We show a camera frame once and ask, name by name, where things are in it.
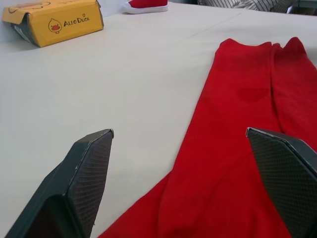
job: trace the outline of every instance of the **striped fabric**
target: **striped fabric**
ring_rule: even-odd
[[[294,0],[198,0],[199,5],[286,13]]]

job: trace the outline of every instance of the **red textile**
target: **red textile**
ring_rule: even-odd
[[[245,132],[284,132],[316,150],[316,92],[297,38],[221,43],[172,171],[100,238],[290,238]]]
[[[132,0],[129,4],[133,8],[157,7],[166,6],[167,0]]]

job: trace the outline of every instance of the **white table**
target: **white table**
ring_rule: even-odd
[[[74,141],[113,128],[92,237],[105,230],[171,169],[223,40],[298,36],[317,64],[317,17],[171,3],[104,22],[41,49],[0,44],[0,237]]]

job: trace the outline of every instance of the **carbon fiber texture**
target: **carbon fiber texture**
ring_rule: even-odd
[[[282,141],[249,132],[264,186],[293,238],[308,237],[317,219],[317,183]]]
[[[87,238],[91,235],[105,189],[111,140],[112,134],[108,133],[90,146],[68,191]]]

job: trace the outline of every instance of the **cardboard box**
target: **cardboard box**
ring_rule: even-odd
[[[104,28],[96,0],[52,0],[5,7],[2,21],[28,42],[48,46]]]

